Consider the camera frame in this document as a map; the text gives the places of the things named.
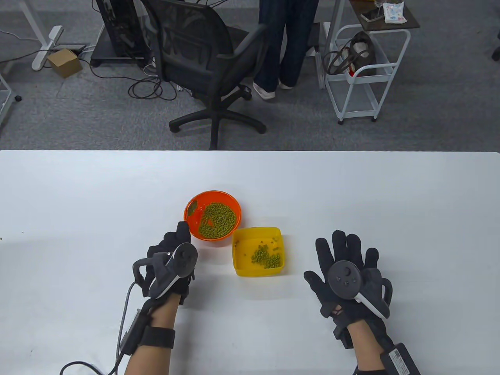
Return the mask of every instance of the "white sneaker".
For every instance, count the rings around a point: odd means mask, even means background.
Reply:
[[[281,81],[279,79],[278,79],[278,85],[283,90],[291,90],[291,89],[293,89],[293,87],[288,87],[286,84],[281,83]]]
[[[255,82],[253,83],[253,89],[257,92],[257,94],[264,99],[265,101],[268,101],[269,99],[275,98],[276,94],[275,92],[267,92],[264,90],[262,87],[260,87],[258,84]]]

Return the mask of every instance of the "orange bowl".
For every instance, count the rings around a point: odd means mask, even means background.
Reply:
[[[223,205],[228,206],[236,215],[236,225],[224,237],[205,238],[200,234],[199,229],[200,223],[202,222],[203,213],[205,211],[205,208],[207,208],[207,206],[212,203],[222,203]],[[238,201],[232,195],[229,195],[226,192],[219,190],[204,191],[189,201],[186,208],[184,209],[184,221],[186,221],[189,225],[189,231],[191,232],[191,234],[197,239],[210,242],[222,241],[230,237],[233,232],[240,226],[240,223],[242,221],[242,208],[240,207]]]

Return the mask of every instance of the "jeans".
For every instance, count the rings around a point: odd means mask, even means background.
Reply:
[[[268,93],[282,84],[297,84],[308,50],[319,0],[260,0],[258,23],[266,24],[269,49],[254,82]],[[280,63],[283,32],[286,25],[286,52]]]

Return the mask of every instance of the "bag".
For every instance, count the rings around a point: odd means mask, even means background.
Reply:
[[[326,67],[327,57],[331,54],[335,55],[335,57]],[[323,68],[328,75],[341,74],[347,69],[350,69],[351,75],[353,75],[358,69],[376,63],[374,43],[364,31],[354,35],[340,51],[328,52],[323,58]],[[359,76],[373,76],[375,73],[375,69],[367,69],[361,72]]]

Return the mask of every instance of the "black glove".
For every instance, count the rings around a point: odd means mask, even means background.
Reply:
[[[328,271],[336,261],[350,261],[363,271],[365,268],[377,268],[379,260],[379,251],[376,248],[369,248],[366,251],[365,261],[361,255],[361,240],[355,234],[346,234],[341,230],[336,230],[331,235],[333,244],[332,256],[328,242],[324,238],[316,240],[316,253],[319,267],[323,273],[324,280],[328,280]],[[357,303],[355,300],[347,300],[338,297],[328,285],[315,272],[306,271],[304,279],[309,283],[310,288],[318,300],[321,302],[321,314],[325,317],[332,317],[337,328],[333,332],[335,338],[341,340],[346,349],[352,348],[352,340],[347,326],[366,320],[370,325],[375,337],[386,335],[386,326],[382,319],[378,318],[364,304]]]
[[[163,236],[163,240],[155,246],[150,246],[147,251],[147,257],[152,258],[155,253],[167,253],[173,252],[180,244],[191,242],[191,233],[189,232],[189,225],[185,221],[179,221],[177,224],[176,232],[168,232]],[[142,295],[147,297],[149,294],[150,286],[155,279],[155,271],[152,265],[146,266],[146,276],[144,278],[144,283],[142,284]],[[195,279],[195,272],[193,271],[189,276],[180,278],[175,282],[174,285],[163,295],[159,300],[166,301],[167,298],[172,294],[176,293],[180,295],[180,305],[184,303],[184,300],[189,294],[189,284],[191,279]]]

